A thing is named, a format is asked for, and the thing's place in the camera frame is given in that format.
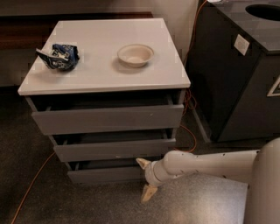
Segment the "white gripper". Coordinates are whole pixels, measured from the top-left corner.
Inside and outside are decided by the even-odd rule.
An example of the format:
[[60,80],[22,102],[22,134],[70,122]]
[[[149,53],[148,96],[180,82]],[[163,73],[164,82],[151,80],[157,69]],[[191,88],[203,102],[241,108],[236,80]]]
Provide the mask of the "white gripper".
[[175,179],[175,176],[167,172],[162,160],[151,162],[138,157],[136,161],[144,170],[146,181],[149,183],[149,185],[143,187],[141,196],[141,202],[146,203],[157,192],[159,186]]

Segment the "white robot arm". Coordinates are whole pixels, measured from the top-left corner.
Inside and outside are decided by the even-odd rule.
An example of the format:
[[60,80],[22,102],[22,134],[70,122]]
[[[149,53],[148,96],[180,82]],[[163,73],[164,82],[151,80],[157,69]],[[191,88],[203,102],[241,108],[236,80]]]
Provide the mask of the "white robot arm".
[[194,173],[227,178],[248,185],[246,224],[280,223],[280,138],[259,150],[194,155],[171,150],[163,158],[138,158],[146,185],[142,202],[147,202],[163,184]]

